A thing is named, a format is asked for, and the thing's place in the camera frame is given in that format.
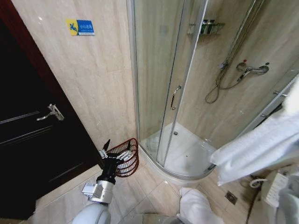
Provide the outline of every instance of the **yellow icon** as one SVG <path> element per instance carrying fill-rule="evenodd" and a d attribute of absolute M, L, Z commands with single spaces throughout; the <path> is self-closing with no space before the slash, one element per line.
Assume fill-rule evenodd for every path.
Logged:
<path fill-rule="evenodd" d="M 77 23 L 77 20 L 74 20 L 74 19 L 66 19 L 66 24 L 67 24 L 67 27 L 70 31 L 70 34 L 72 36 L 77 36 L 78 35 L 78 23 Z"/>

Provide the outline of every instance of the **hanging towel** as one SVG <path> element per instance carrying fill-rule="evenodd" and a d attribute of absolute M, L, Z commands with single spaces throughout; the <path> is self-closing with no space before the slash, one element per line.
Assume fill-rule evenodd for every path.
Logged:
<path fill-rule="evenodd" d="M 217 165 L 219 185 L 268 167 L 299 142 L 299 78 L 283 108 L 251 132 L 224 145 L 211 156 Z"/>

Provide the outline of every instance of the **white shower base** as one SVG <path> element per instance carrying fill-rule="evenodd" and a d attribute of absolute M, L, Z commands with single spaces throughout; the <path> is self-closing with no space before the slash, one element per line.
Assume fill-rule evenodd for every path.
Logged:
<path fill-rule="evenodd" d="M 167 125 L 164 131 L 170 133 L 171 126 L 172 124 Z M 164 168 L 174 174 L 187 177 L 203 175 L 210 166 L 209 158 L 216 149 L 179 123 L 176 123 L 174 131 L 178 132 L 178 135 L 172 134 Z M 148 150 L 149 154 L 157 154 L 155 149 L 157 149 L 159 135 L 160 133 L 155 133 L 141 141 L 141 145 Z M 167 140 L 160 144 L 158 160 L 162 161 L 166 148 Z"/>

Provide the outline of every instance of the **plastic basket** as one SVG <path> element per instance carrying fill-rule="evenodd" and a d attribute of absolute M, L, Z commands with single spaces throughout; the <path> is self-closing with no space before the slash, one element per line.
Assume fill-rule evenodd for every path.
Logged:
<path fill-rule="evenodd" d="M 107 151 L 107 153 L 121 154 L 126 150 L 130 150 L 132 152 L 133 156 L 129 160 L 127 160 L 117 166 L 116 176 L 118 176 L 118 177 L 130 176 L 137 170 L 138 165 L 139 165 L 138 142 L 136 139 L 129 139 L 128 141 L 125 141 L 125 142 L 121 143 L 120 145 Z"/>

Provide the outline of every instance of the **shower faucet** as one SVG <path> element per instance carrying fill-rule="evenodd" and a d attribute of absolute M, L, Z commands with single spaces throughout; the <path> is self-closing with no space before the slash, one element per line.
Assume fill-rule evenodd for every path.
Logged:
<path fill-rule="evenodd" d="M 240 82 L 244 79 L 249 73 L 254 73 L 258 75 L 263 75 L 269 71 L 269 67 L 267 65 L 262 65 L 258 68 L 254 68 L 252 66 L 247 66 L 245 62 L 238 63 L 237 70 L 242 71 L 243 74 L 237 79 L 237 82 Z"/>

